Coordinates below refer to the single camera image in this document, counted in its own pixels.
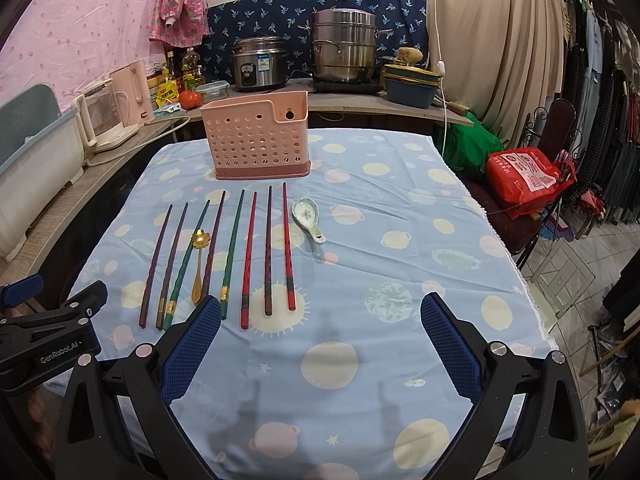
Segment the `cooking oil bottle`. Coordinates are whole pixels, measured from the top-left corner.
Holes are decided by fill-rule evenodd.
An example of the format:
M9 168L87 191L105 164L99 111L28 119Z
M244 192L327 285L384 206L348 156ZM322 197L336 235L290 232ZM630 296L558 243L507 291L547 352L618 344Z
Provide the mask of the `cooking oil bottle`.
M183 87L195 90L205 84L201 68L201 58L193 48L187 48L181 61Z

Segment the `pink perforated utensil basket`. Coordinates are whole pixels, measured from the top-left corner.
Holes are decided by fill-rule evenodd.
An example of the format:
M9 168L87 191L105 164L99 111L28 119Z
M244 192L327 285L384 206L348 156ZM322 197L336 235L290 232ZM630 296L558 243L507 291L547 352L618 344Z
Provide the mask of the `pink perforated utensil basket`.
M217 179L309 174L307 91L232 96L203 105L201 116Z

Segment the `red chopstick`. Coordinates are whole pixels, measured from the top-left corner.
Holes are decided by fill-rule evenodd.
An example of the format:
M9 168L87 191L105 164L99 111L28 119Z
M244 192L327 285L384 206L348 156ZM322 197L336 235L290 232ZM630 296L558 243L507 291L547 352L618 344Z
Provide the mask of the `red chopstick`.
M296 302L291 252L290 220L288 220L288 189L286 188L286 182L282 183L282 211L286 298L288 298L288 310L295 311Z
M243 268L243 285L242 285L241 313L240 313L240 326L242 330L247 330L248 326L250 325L250 268L252 267L252 252L253 252L256 204L257 204L257 193L254 192L252 196L252 203L250 204L250 221L248 222L248 228L247 228L245 258L244 258L244 268Z

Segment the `purple chopstick gold band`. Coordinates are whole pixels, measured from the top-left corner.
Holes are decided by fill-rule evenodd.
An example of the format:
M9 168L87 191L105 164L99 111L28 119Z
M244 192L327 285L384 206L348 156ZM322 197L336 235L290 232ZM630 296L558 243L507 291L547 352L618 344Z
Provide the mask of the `purple chopstick gold band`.
M186 212L188 211L189 204L185 203L182 208L182 213L180 214L180 218L175 230L174 238L171 242L171 248L169 251L169 255L167 258L166 269L162 281L162 288L160 289L160 299L158 300L157 311L156 311L156 320L155 327L158 330L162 330L164 326L164 317L166 312L166 307L168 303L168 288L169 282L171 278L172 269L174 268L177 248L180 240L180 233L182 231L183 222L186 218Z

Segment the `white ceramic soup spoon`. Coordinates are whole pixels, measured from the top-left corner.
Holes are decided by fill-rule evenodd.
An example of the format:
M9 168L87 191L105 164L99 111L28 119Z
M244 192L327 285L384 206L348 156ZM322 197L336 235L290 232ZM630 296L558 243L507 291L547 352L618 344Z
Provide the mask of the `white ceramic soup spoon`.
M326 237L319 226L318 205L309 197L294 200L292 215L295 222L303 229L316 244L323 244Z

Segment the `gold flower spoon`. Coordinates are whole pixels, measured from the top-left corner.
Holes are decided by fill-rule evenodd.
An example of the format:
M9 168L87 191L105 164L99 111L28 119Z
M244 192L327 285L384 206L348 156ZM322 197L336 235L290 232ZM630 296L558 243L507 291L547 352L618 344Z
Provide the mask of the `gold flower spoon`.
M192 236L192 246L198 258L196 259L196 271L192 285L191 299L194 304L200 301L202 294L202 251L208 245L210 235L202 229L198 229Z

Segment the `pink floral garment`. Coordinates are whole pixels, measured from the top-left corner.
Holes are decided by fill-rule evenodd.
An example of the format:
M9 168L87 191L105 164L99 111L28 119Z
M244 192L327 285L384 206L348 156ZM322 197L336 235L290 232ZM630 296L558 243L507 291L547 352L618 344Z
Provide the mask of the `pink floral garment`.
M193 48L208 35L205 0L156 0L150 40L169 47Z

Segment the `stacked yellow blue basins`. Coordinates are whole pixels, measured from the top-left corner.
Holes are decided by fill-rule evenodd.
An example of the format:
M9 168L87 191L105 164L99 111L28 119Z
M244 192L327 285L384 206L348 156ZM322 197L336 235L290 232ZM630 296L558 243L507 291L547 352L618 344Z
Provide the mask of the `stacked yellow blue basins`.
M429 108L442 76L416 66L387 64L382 70L384 88L390 102Z

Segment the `dark metal chair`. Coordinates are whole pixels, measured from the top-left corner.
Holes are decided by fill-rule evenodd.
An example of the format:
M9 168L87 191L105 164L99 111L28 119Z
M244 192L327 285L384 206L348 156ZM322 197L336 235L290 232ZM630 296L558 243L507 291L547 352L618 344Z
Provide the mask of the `dark metal chair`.
M459 174L519 268L562 195L577 183L575 159L567 151L578 135L573 104L556 99L539 116L541 133L526 124L517 148L489 155L483 172Z

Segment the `red tomato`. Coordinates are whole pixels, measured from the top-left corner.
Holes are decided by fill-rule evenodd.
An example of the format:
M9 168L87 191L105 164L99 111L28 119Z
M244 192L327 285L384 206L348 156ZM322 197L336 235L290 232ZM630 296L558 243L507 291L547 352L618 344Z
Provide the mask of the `red tomato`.
M195 90L183 90L180 93L179 102L184 110L195 110L203 104L203 96Z

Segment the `loofah sponge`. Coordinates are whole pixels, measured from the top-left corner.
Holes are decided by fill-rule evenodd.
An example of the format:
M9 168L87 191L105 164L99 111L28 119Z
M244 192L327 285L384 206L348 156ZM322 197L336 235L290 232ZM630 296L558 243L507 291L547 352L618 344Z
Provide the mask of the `loofah sponge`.
M394 63L403 66L416 66L423 60L423 53L414 47L400 47L397 50Z

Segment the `dark maroon chopstick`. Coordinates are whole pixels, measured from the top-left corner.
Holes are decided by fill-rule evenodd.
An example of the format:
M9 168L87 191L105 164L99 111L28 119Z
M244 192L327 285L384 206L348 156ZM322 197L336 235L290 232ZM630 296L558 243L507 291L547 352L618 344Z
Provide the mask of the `dark maroon chopstick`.
M268 188L267 208L266 208L266 232L265 232L265 267L264 267L264 313L265 316L272 315L272 292L271 292L271 217L272 217L272 186Z

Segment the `dark soy sauce bottle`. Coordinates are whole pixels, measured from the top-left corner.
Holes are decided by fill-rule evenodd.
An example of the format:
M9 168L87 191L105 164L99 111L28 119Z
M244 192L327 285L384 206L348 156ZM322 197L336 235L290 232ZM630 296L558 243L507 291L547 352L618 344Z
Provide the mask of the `dark soy sauce bottle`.
M175 66L175 55L174 55L174 52L172 52L172 50L166 51L166 64L167 64L168 75L170 76L171 80L177 81L178 76L177 76L176 66Z

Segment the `pink curtain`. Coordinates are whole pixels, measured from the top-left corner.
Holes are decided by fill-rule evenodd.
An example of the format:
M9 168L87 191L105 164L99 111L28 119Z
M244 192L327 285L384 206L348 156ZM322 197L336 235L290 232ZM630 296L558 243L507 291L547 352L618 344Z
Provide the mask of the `pink curtain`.
M152 73L164 60L150 40L155 1L32 0L1 49L1 101L46 84L66 110L80 89L131 62Z

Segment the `green chopstick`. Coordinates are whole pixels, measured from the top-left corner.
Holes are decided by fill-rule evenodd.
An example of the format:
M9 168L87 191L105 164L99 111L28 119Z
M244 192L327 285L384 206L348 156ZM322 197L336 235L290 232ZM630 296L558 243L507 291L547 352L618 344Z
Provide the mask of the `green chopstick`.
M231 283L231 277L232 277L234 252L235 252L236 240L238 239L238 232L240 227L244 196L245 196L245 190L242 190L240 193L238 204L236 205L236 211L234 214L232 230L231 230L231 235L229 240L227 261L226 261L226 266L224 267L224 278L222 279L222 284L221 284L219 300L220 300L220 313L221 313L221 318L223 320L225 320L228 316L230 283Z
M176 307L177 307L178 299L180 296L180 290L181 290L184 276L186 275L186 269L188 268L188 264L194 248L193 241L195 240L196 233L198 232L199 229L201 229L206 212L208 211L208 207L209 207L209 200L206 200L205 205L201 211L201 214L198 217L198 221L196 222L196 225L194 226L194 229L191 233L191 237L189 238L189 245L186 246L186 250L184 251L184 255L182 257L182 260L179 266L178 274L174 281L174 287L171 289L168 304L165 308L163 323L160 326L162 330L168 330L172 322L174 322Z

